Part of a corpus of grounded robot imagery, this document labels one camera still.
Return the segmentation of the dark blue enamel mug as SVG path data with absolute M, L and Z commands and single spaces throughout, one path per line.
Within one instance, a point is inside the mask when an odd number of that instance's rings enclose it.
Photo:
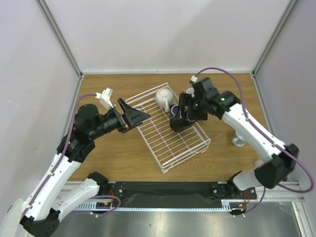
M 178 104 L 171 105 L 170 110 L 169 110 L 170 116 L 175 116 L 177 114 L 178 110 L 179 110 Z

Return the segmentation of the white speckled mug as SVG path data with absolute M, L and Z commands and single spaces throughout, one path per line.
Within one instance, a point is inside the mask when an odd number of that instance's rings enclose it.
M 165 112 L 169 112 L 170 106 L 173 103 L 173 93 L 167 88 L 159 89 L 155 95 L 156 103 Z

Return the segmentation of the black mug white interior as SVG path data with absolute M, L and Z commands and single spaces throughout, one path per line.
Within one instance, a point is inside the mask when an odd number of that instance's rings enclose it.
M 188 112 L 184 112 L 183 114 L 177 113 L 170 117 L 169 125 L 173 131 L 180 133 L 192 127 L 196 121 L 196 119 L 188 117 Z

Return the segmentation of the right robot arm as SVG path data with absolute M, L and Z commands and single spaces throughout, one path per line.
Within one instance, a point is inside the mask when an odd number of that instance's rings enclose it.
M 227 186 L 228 195 L 239 198 L 250 187 L 272 189 L 291 173 L 296 165 L 299 149 L 285 144 L 266 130 L 245 108 L 243 101 L 231 91 L 219 93 L 210 78 L 192 76 L 192 94 L 181 93 L 176 114 L 175 130 L 207 120 L 213 115 L 238 132 L 257 152 L 262 165 L 235 174 Z

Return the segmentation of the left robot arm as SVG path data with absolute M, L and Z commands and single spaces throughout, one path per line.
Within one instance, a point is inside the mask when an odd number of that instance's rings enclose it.
M 102 115 L 97 106 L 86 104 L 77 108 L 73 115 L 69 132 L 56 149 L 53 161 L 38 187 L 24 203 L 20 224 L 35 237 L 49 237 L 61 221 L 86 200 L 97 196 L 105 197 L 109 192 L 109 180 L 98 172 L 93 172 L 78 188 L 59 197 L 69 177 L 82 165 L 95 148 L 95 140 L 114 130 L 126 133 L 150 118 L 148 113 L 129 106 L 123 99 L 116 107 Z

